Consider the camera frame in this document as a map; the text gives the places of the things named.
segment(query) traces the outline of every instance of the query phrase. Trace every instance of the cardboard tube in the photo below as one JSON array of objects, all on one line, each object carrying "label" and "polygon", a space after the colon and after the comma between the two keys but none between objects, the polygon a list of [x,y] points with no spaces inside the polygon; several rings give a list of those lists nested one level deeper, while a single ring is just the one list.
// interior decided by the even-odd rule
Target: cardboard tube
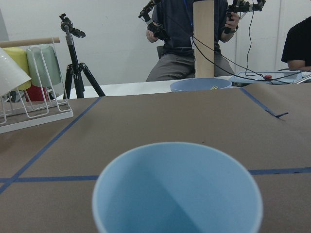
[{"label": "cardboard tube", "polygon": [[59,43],[59,37],[29,39],[29,40],[16,40],[16,41],[3,41],[0,42],[0,48],[19,47],[28,45],[41,45]]},{"label": "cardboard tube", "polygon": [[[196,1],[193,3],[194,37],[214,50],[214,0]],[[209,60],[214,62],[214,51],[194,40],[198,49]],[[195,77],[212,78],[215,76],[214,64],[194,49]]]}]

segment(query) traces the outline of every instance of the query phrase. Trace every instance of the hand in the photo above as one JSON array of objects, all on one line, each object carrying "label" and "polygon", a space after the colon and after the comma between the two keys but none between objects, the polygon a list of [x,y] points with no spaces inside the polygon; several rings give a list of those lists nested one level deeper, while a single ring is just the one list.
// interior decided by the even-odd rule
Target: hand
[{"label": "hand", "polygon": [[225,26],[230,28],[232,31],[234,31],[238,24],[239,24],[239,21],[240,21],[240,17],[237,13],[234,13],[234,12],[231,12],[231,19],[233,21],[229,21],[229,17],[227,17],[227,22],[225,23]]},{"label": "hand", "polygon": [[147,30],[147,33],[149,34],[149,38],[152,40],[152,41],[157,41],[159,38],[155,37],[154,33],[150,30]]}]

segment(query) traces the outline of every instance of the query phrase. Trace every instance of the wrist strap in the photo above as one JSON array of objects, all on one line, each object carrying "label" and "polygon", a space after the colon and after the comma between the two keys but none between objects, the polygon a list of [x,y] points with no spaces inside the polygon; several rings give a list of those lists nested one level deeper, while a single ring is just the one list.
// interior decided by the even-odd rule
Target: wrist strap
[{"label": "wrist strap", "polygon": [[237,26],[235,30],[229,31],[229,33],[235,33],[238,30],[238,28],[239,28],[239,26]]}]

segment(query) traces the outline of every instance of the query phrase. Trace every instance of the light blue cup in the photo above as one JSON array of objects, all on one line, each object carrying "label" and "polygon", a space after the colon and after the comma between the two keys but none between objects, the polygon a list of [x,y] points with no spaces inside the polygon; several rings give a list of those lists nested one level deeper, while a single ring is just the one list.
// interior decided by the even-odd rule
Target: light blue cup
[{"label": "light blue cup", "polygon": [[205,91],[211,90],[212,87],[216,86],[217,89],[230,88],[232,83],[225,79],[217,78],[193,78],[183,79],[172,83],[170,88],[172,92],[180,91]]},{"label": "light blue cup", "polygon": [[92,210],[100,233],[257,233],[253,177],[227,154],[167,142],[130,150],[100,174]]}]

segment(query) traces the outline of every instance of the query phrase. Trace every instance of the white table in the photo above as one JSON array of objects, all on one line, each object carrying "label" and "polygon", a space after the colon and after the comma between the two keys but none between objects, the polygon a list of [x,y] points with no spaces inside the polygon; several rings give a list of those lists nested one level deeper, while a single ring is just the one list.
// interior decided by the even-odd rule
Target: white table
[{"label": "white table", "polygon": [[[217,78],[228,80],[229,78],[231,78],[231,76],[221,76]],[[108,85],[100,85],[100,87],[106,96],[129,96],[129,95],[171,92],[170,85],[177,81],[180,80],[108,84]],[[92,86],[85,86],[85,92],[83,94],[85,98],[98,97],[96,91]],[[76,98],[77,98],[76,90],[75,88],[73,88],[70,92],[70,99]]]}]

